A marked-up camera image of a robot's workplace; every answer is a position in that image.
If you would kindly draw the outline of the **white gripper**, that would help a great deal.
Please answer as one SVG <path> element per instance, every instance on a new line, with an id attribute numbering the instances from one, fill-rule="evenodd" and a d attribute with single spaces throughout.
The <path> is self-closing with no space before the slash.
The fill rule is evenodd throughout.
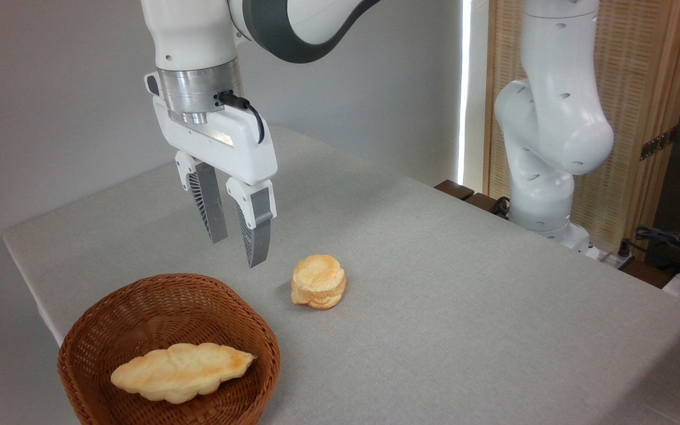
<path id="1" fill-rule="evenodd" d="M 184 190 L 196 202 L 211 242 L 228 237 L 216 169 L 234 176 L 226 182 L 236 202 L 249 268 L 267 259 L 270 223 L 276 216 L 272 178 L 277 170 L 272 135 L 264 119 L 252 112 L 225 107 L 207 115 L 205 124 L 178 123 L 170 118 L 159 91 L 158 73 L 145 77 L 153 107 L 167 142 L 175 155 Z"/>

